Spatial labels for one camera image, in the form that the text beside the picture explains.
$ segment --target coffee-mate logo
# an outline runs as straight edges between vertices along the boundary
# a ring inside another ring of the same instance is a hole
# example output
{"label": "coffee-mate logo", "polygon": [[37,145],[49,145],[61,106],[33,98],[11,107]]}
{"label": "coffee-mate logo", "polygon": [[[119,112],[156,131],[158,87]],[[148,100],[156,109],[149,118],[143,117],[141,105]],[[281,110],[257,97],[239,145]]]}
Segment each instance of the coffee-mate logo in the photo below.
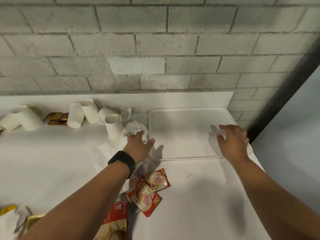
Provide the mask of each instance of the coffee-mate logo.
{"label": "coffee-mate logo", "polygon": [[147,205],[149,205],[151,199],[152,199],[152,195],[151,194],[146,194],[144,196],[144,198],[142,199],[142,202],[147,206]]}
{"label": "coffee-mate logo", "polygon": [[137,180],[135,178],[129,180],[129,187],[132,188],[137,183]]}
{"label": "coffee-mate logo", "polygon": [[161,177],[161,174],[157,174],[156,180],[158,181],[159,184],[162,184],[164,182],[163,178]]}

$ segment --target forearm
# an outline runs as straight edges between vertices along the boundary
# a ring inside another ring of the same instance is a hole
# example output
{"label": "forearm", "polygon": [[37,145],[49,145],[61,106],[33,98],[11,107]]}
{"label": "forearm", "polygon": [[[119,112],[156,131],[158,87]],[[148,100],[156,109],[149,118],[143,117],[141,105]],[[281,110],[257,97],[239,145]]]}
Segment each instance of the forearm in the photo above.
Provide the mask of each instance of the forearm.
{"label": "forearm", "polygon": [[273,240],[320,239],[320,218],[248,157],[231,162]]}
{"label": "forearm", "polygon": [[91,240],[130,174],[116,161],[35,224],[21,240]]}

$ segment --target white paper cup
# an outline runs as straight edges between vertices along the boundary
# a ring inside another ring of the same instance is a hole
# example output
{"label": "white paper cup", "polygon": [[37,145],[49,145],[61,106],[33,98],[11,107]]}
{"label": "white paper cup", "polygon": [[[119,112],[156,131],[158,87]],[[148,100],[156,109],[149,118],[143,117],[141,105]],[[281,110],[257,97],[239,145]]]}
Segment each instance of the white paper cup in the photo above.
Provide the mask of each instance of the white paper cup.
{"label": "white paper cup", "polygon": [[18,118],[16,118],[13,114],[7,114],[0,120],[0,130],[6,129],[8,131],[13,131],[14,129],[20,126],[20,122]]}
{"label": "white paper cup", "polygon": [[111,114],[105,118],[106,130],[108,131],[109,139],[119,141],[123,133],[123,125],[117,114]]}
{"label": "white paper cup", "polygon": [[106,119],[106,117],[108,117],[109,115],[118,115],[118,117],[119,117],[119,119],[120,119],[120,121],[121,121],[121,116],[120,116],[120,114],[113,112],[111,109],[102,108],[102,109],[100,109],[100,111],[99,111],[99,117],[100,117],[100,119],[99,119],[98,123],[99,123],[100,125],[106,125],[105,119]]}
{"label": "white paper cup", "polygon": [[100,120],[98,107],[92,99],[82,101],[80,104],[84,115],[90,124],[97,123]]}
{"label": "white paper cup", "polygon": [[77,129],[81,127],[84,119],[85,114],[82,111],[81,104],[71,104],[66,125],[71,128]]}
{"label": "white paper cup", "polygon": [[18,108],[14,108],[11,112],[27,131],[33,131],[43,125],[43,121],[40,117],[27,105],[21,105]]}

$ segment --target black watch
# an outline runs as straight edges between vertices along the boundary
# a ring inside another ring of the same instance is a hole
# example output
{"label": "black watch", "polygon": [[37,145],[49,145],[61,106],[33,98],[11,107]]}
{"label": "black watch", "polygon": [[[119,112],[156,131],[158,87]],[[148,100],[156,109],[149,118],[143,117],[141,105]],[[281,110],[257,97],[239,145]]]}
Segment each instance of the black watch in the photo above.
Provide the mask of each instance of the black watch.
{"label": "black watch", "polygon": [[108,165],[111,163],[114,163],[115,161],[121,161],[128,165],[130,169],[130,175],[128,179],[130,178],[131,174],[134,172],[134,169],[136,168],[136,163],[134,162],[133,158],[124,151],[118,151],[109,161]]}

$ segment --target brick wall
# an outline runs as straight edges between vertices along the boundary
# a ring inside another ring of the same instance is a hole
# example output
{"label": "brick wall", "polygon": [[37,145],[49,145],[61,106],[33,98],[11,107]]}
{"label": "brick wall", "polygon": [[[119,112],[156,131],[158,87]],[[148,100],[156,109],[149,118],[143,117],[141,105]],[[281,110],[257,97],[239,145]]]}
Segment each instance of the brick wall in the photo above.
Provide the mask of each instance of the brick wall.
{"label": "brick wall", "polygon": [[247,127],[319,60],[319,20],[320,0],[0,0],[0,94],[233,90]]}

